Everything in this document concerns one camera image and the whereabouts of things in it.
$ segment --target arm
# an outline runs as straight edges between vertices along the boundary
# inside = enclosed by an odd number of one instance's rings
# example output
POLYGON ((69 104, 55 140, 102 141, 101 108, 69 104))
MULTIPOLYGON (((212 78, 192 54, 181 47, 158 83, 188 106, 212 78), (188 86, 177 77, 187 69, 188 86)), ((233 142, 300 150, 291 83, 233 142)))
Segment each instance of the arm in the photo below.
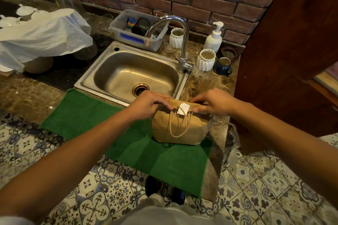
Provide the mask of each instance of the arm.
POLYGON ((134 121, 152 116, 170 96, 144 91, 128 108, 66 142, 11 180, 0 191, 0 216, 40 224, 83 179, 114 140, 134 121))
POLYGON ((238 120, 311 188, 338 207, 338 149, 219 89, 191 101, 209 104, 194 112, 229 115, 238 120))

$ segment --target dark blue cup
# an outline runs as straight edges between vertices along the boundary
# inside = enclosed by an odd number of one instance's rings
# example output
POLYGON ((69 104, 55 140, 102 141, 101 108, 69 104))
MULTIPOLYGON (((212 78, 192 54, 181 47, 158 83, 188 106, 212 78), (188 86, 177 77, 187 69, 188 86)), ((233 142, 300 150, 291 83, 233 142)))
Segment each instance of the dark blue cup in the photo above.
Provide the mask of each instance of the dark blue cup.
POLYGON ((230 76, 232 73, 231 61, 227 57, 222 57, 215 62, 213 70, 217 75, 230 76))

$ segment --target tile floor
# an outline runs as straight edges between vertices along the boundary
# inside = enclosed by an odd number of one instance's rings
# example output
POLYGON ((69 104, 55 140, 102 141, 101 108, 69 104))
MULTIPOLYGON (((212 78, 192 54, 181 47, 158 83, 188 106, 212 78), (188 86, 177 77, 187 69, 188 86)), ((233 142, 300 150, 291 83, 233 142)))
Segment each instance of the tile floor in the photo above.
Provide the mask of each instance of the tile floor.
MULTIPOLYGON (((19 117, 0 114, 0 188, 59 147, 64 139, 19 117)), ((322 137, 338 148, 338 134, 322 137)), ((235 224, 336 224, 338 212, 269 151, 242 155, 222 167, 215 203, 192 196, 185 204, 211 217, 221 213, 235 224)), ((103 224, 127 214, 146 198, 147 175, 102 156, 44 224, 103 224)), ((167 203, 172 187, 162 183, 167 203)))

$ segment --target stainless steel sink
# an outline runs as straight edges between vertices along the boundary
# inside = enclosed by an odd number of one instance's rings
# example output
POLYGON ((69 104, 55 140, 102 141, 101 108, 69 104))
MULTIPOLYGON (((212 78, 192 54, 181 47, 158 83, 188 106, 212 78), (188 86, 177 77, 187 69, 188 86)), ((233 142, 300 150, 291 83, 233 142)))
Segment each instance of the stainless steel sink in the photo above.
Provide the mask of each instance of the stainless steel sink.
POLYGON ((75 87, 123 106, 144 90, 179 99, 189 72, 178 61, 114 41, 75 83, 75 87))

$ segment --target soap dispenser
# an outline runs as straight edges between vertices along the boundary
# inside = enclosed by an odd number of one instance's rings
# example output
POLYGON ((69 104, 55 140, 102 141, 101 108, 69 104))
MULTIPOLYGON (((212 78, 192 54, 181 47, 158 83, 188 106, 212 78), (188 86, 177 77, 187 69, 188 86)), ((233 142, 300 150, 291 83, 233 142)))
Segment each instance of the soap dispenser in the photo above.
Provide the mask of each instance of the soap dispenser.
POLYGON ((224 24, 221 21, 214 22, 213 24, 216 25, 216 29, 206 38, 203 49, 211 49, 217 53, 222 44, 221 28, 224 24))

